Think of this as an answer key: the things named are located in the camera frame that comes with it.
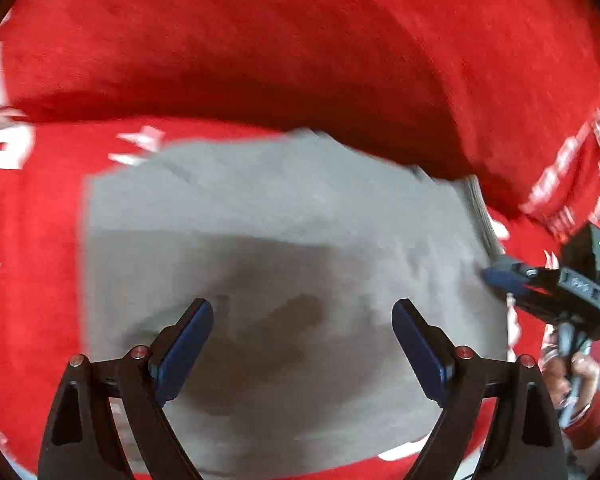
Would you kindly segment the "right hand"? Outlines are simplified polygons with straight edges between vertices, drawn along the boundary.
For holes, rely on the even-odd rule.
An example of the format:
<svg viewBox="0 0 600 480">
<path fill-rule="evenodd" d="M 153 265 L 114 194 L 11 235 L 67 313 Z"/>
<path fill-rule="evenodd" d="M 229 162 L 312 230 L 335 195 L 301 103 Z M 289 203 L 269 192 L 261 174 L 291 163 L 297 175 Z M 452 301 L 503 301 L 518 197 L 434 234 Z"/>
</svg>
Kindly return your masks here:
<svg viewBox="0 0 600 480">
<path fill-rule="evenodd" d="M 578 352 L 566 360 L 555 346 L 549 346 L 543 354 L 541 370 L 555 408 L 559 408 L 568 398 L 577 378 L 581 383 L 577 400 L 573 402 L 573 411 L 579 413 L 592 402 L 600 381 L 600 364 L 592 356 Z"/>
</svg>

